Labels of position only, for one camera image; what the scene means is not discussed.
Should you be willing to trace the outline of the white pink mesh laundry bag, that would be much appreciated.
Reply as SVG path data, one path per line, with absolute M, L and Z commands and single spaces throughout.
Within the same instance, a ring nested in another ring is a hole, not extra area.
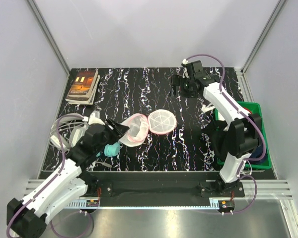
M 129 130 L 119 141 L 127 147 L 137 147 L 144 143 L 149 132 L 157 135 L 172 132 L 177 126 L 177 119 L 172 112 L 159 109 L 148 116 L 133 114 L 121 124 L 127 126 Z

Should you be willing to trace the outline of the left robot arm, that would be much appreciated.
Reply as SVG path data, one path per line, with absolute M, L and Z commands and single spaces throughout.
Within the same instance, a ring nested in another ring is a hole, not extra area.
M 38 238 L 71 201 L 82 195 L 93 196 L 97 192 L 96 182 L 81 174 L 106 145 L 118 142 L 128 130 L 128 126 L 112 119 L 91 124 L 52 174 L 27 196 L 7 204 L 6 236 L 9 238 L 14 231 L 21 238 Z

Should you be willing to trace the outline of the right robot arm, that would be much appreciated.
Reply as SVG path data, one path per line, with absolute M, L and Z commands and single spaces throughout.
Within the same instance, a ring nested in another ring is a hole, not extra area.
M 213 76 L 173 75 L 170 94 L 185 97 L 202 95 L 222 115 L 223 121 L 206 126 L 203 134 L 210 138 L 217 157 L 224 160 L 211 190 L 228 196 L 242 179 L 241 171 L 248 161 L 261 161 L 267 153 L 262 131 L 262 117 L 251 114 L 239 105 L 223 88 L 223 81 Z

